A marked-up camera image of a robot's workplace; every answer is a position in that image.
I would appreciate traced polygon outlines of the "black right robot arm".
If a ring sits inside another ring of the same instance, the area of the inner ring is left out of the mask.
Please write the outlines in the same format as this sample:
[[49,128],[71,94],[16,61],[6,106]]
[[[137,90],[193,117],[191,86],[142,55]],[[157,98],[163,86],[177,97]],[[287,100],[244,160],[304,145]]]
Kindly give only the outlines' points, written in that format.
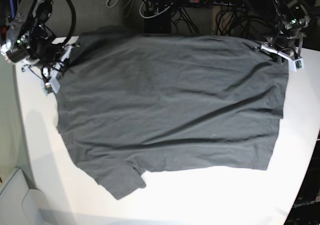
[[71,15],[68,34],[63,42],[54,44],[55,33],[46,26],[52,11],[53,0],[21,0],[14,17],[2,35],[1,54],[11,64],[24,62],[40,71],[64,74],[65,48],[76,28],[76,10],[71,0],[65,0]]

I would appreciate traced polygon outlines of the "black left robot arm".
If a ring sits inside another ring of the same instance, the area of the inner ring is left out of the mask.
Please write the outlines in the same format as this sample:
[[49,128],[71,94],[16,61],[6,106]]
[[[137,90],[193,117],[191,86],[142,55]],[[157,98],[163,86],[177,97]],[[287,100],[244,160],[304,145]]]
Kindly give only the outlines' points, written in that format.
[[301,66],[303,30],[309,26],[310,16],[299,0],[267,0],[264,8],[271,6],[274,32],[266,37],[262,49]]

